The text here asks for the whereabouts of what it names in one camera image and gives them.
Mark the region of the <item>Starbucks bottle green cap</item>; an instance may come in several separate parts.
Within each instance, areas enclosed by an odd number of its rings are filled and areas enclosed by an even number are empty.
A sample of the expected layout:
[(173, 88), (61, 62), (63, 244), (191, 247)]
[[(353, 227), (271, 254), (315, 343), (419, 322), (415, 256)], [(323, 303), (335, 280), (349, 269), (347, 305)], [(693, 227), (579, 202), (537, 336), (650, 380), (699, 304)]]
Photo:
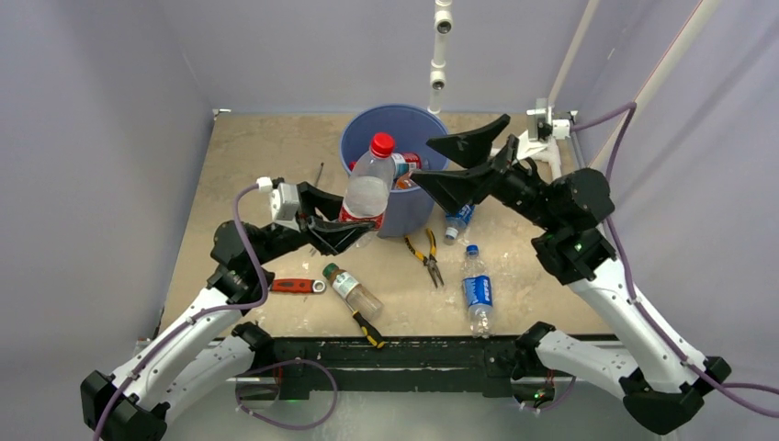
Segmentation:
[(380, 315), (384, 304), (349, 272), (336, 263), (330, 263), (323, 269), (322, 274), (354, 311), (360, 312), (369, 321)]

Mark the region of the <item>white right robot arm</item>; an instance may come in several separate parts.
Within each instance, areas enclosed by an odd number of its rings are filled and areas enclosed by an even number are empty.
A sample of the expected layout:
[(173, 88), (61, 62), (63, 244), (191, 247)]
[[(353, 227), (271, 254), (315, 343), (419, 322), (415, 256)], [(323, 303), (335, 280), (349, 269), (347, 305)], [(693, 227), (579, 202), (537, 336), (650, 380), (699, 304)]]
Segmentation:
[(614, 211), (603, 173), (582, 168), (547, 182), (501, 116), (476, 129), (434, 137), (428, 146), (457, 165), (417, 171), (412, 180), (446, 212), (495, 198), (541, 229), (532, 240), (543, 268), (583, 299), (611, 328), (624, 354), (577, 340), (538, 322), (515, 343), (513, 378), (557, 370), (619, 399), (643, 427), (667, 435), (688, 423), (723, 384), (729, 364), (691, 346), (665, 321), (627, 274), (627, 263), (599, 231)]

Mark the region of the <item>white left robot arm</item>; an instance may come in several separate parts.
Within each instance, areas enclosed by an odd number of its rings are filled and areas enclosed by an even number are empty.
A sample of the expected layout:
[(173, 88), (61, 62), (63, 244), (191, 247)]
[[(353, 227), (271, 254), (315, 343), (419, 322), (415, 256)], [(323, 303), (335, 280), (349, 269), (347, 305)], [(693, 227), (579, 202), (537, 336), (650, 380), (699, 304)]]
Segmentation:
[(82, 412), (94, 439), (159, 440), (227, 379), (296, 366), (297, 358), (279, 358), (270, 334), (246, 320), (268, 299), (275, 276), (265, 264), (306, 246), (338, 255), (378, 227), (374, 220), (341, 223), (342, 198), (307, 182), (261, 177), (248, 191), (269, 196), (271, 222), (223, 222), (210, 252), (216, 268), (185, 311), (131, 360), (83, 380)]

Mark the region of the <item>clear bottle red label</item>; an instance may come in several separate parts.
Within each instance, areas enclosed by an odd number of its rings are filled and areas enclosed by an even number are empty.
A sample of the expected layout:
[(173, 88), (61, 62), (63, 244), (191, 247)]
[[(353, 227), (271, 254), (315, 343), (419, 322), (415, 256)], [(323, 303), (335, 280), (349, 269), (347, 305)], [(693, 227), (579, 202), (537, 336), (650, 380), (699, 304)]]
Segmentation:
[(348, 179), (340, 222), (373, 221), (375, 229), (381, 228), (390, 191), (396, 173), (392, 159), (394, 139), (387, 133), (376, 133), (368, 151), (356, 162)]

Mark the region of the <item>small clear bottle blue cap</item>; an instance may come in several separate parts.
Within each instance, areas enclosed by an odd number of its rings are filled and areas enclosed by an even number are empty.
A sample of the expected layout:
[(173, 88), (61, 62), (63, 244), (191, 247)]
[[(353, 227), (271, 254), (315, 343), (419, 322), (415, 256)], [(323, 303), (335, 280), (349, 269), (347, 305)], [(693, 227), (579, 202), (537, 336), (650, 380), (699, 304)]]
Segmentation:
[(462, 265), (462, 289), (471, 333), (476, 338), (492, 335), (493, 289), (476, 244), (466, 247)]

